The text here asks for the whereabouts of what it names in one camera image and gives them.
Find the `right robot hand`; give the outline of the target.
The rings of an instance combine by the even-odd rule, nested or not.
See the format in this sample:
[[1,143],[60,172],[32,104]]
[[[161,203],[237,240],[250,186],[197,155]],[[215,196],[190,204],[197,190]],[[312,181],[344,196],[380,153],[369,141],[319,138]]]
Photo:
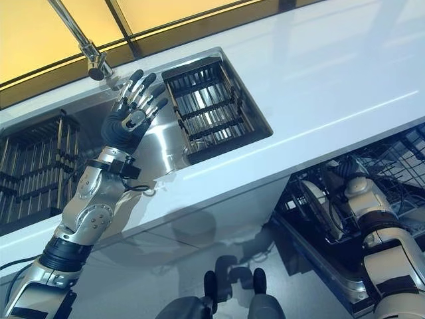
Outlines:
[[329,166],[328,170],[334,173],[337,177],[346,180],[359,173],[359,164],[355,159],[347,159],[345,161],[337,162],[336,166]]

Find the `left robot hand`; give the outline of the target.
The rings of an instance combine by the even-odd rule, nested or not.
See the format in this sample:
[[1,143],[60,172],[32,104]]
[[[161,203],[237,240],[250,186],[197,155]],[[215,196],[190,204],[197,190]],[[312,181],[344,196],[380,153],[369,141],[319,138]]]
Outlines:
[[101,135],[106,146],[127,154],[136,151],[152,121],[168,103],[167,98],[161,97],[164,84],[151,87],[156,79],[154,72],[144,76],[139,69],[124,83],[102,124]]

